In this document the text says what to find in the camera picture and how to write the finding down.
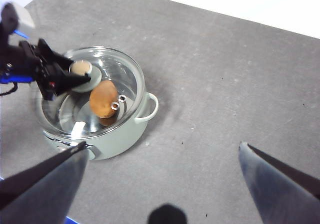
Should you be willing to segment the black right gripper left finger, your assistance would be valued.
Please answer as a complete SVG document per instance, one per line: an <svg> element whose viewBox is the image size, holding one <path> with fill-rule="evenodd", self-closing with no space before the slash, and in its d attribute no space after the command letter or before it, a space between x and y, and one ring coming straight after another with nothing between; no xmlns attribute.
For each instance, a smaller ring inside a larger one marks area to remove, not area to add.
<svg viewBox="0 0 320 224"><path fill-rule="evenodd" d="M2 224L66 224L88 161L86 142L0 182Z"/></svg>

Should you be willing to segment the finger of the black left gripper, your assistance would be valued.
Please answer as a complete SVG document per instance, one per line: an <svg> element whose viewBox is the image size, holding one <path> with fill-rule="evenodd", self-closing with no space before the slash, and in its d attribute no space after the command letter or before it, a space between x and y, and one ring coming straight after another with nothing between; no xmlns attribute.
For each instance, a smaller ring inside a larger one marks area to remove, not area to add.
<svg viewBox="0 0 320 224"><path fill-rule="evenodd" d="M41 57L43 57L47 63L56 63L62 70L69 70L70 65L74 62L73 60L53 51L47 42L40 38L37 43L37 48Z"/></svg>
<svg viewBox="0 0 320 224"><path fill-rule="evenodd" d="M53 94L59 96L75 87L90 82L91 78L79 75L63 75L51 81L54 84Z"/></svg>

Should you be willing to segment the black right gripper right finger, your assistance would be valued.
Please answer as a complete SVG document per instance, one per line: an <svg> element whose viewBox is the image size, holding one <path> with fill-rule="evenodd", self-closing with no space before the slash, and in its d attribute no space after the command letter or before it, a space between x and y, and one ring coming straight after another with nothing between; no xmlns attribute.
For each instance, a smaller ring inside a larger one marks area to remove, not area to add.
<svg viewBox="0 0 320 224"><path fill-rule="evenodd" d="M318 224L320 181L247 142L238 147L241 171L265 224Z"/></svg>

